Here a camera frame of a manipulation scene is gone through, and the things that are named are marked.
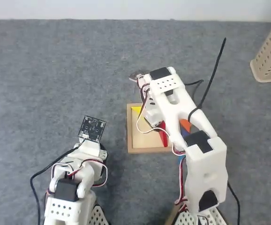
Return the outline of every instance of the white wall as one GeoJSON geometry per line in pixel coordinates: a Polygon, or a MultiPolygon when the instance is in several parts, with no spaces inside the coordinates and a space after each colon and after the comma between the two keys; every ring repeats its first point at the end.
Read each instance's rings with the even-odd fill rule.
{"type": "Polygon", "coordinates": [[[0,0],[0,19],[271,21],[271,0],[0,0]]]}

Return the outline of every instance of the red block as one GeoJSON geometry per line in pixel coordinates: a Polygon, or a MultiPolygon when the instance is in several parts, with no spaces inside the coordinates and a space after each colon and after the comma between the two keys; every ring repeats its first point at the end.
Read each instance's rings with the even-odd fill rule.
{"type": "MultiPolygon", "coordinates": [[[[158,125],[158,127],[166,130],[166,124],[165,124],[165,122],[162,121],[158,125]]],[[[167,134],[164,131],[162,131],[162,130],[160,130],[158,133],[159,133],[160,139],[162,139],[164,147],[168,147],[168,136],[167,136],[167,134]]]]}

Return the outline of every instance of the floor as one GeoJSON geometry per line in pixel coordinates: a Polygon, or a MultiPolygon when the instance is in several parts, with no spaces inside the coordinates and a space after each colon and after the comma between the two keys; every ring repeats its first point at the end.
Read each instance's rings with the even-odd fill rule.
{"type": "MultiPolygon", "coordinates": [[[[208,80],[224,37],[203,110],[228,146],[241,224],[271,225],[271,83],[256,82],[249,67],[270,29],[251,22],[0,21],[0,225],[36,224],[29,178],[77,142],[86,114],[108,121],[109,181],[95,189],[107,218],[163,224],[179,194],[177,158],[127,153],[126,103],[140,99],[128,76],[173,66],[184,82],[208,80]]],[[[36,178],[41,201],[49,181],[49,172],[36,178]]],[[[219,208],[236,224],[230,192],[219,208]]]]}

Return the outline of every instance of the perforated base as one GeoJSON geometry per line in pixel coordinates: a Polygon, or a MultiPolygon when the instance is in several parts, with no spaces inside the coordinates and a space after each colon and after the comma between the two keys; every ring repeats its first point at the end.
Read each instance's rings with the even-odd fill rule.
{"type": "Polygon", "coordinates": [[[82,202],[69,202],[57,198],[47,199],[45,217],[60,221],[78,222],[82,202]]]}
{"type": "Polygon", "coordinates": [[[100,206],[97,205],[94,207],[90,217],[89,225],[108,225],[108,222],[100,206]]]}
{"type": "Polygon", "coordinates": [[[199,217],[194,217],[188,212],[182,212],[174,225],[198,225],[198,219],[201,225],[227,225],[217,208],[207,210],[199,215],[199,217]]]}

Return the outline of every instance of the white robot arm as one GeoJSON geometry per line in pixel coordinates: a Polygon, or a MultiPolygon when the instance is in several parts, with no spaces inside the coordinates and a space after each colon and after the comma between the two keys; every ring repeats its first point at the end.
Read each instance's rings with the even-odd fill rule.
{"type": "Polygon", "coordinates": [[[79,134],[80,143],[74,146],[78,148],[52,166],[44,225],[87,225],[93,220],[108,225],[91,190],[107,180],[104,164],[107,152],[98,142],[104,125],[105,121],[86,116],[79,134]],[[105,181],[94,184],[101,179],[103,168],[105,181]]]}
{"type": "Polygon", "coordinates": [[[189,212],[197,214],[218,206],[226,197],[226,145],[201,109],[190,118],[200,131],[182,137],[179,120],[188,119],[196,105],[173,67],[142,75],[138,77],[138,84],[141,93],[146,93],[145,119],[153,128],[164,121],[171,143],[177,152],[186,155],[185,197],[189,212]]]}

